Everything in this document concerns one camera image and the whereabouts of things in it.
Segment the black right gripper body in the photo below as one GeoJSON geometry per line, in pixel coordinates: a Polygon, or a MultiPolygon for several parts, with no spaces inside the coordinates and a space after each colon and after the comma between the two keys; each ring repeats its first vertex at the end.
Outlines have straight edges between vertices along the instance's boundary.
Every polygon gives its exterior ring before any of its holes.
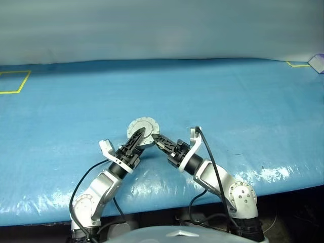
{"type": "Polygon", "coordinates": [[[168,148],[168,161],[172,166],[178,168],[185,155],[189,152],[190,146],[183,140],[178,139],[176,143],[172,143],[168,148]]]}

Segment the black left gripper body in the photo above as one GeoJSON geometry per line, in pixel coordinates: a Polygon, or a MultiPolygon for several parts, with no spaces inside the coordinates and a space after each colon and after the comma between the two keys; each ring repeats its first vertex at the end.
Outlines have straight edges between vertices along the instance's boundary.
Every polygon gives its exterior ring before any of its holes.
{"type": "Polygon", "coordinates": [[[125,145],[121,145],[115,156],[126,164],[131,169],[135,169],[140,162],[141,149],[139,147],[134,147],[132,150],[126,148],[125,145]]]}

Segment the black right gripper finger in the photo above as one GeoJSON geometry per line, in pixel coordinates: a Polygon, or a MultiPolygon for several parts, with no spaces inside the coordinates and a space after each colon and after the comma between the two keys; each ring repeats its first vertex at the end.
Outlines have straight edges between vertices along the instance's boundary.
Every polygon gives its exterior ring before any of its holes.
{"type": "Polygon", "coordinates": [[[161,150],[174,150],[177,146],[176,143],[161,134],[152,134],[152,138],[161,150]]]}
{"type": "Polygon", "coordinates": [[[156,145],[160,150],[162,150],[165,154],[170,156],[174,150],[174,143],[168,139],[159,138],[155,140],[156,145]]]}

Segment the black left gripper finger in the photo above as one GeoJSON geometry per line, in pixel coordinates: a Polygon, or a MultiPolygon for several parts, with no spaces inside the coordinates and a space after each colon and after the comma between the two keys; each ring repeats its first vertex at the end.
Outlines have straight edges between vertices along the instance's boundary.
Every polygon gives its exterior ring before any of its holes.
{"type": "Polygon", "coordinates": [[[130,138],[129,138],[129,154],[142,154],[144,149],[140,148],[140,143],[143,140],[145,134],[145,128],[139,128],[130,138]]]}
{"type": "Polygon", "coordinates": [[[141,143],[145,130],[145,128],[138,129],[123,146],[123,152],[133,152],[133,150],[141,143]]]}

